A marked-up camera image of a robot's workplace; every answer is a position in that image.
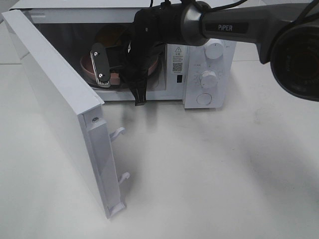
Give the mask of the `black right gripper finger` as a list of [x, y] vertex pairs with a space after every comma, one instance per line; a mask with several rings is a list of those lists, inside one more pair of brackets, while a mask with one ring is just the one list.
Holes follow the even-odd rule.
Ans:
[[146, 104], [147, 84], [129, 84], [129, 89], [135, 98], [135, 106]]

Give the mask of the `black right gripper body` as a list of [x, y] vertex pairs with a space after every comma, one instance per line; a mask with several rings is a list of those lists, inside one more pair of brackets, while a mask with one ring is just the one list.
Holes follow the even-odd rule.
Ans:
[[162, 44], [186, 45], [181, 23], [186, 6], [153, 6], [139, 10], [132, 24], [123, 79], [129, 87], [144, 87], [151, 58]]

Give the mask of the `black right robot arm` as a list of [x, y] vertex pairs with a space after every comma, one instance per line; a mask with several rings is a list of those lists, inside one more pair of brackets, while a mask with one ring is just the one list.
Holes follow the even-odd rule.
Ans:
[[137, 106], [146, 103], [147, 60], [162, 44], [204, 45], [209, 39], [253, 43], [262, 64], [269, 63], [278, 84], [308, 101], [319, 99], [319, 3], [211, 8], [202, 1], [164, 1], [139, 10], [126, 44], [126, 78]]

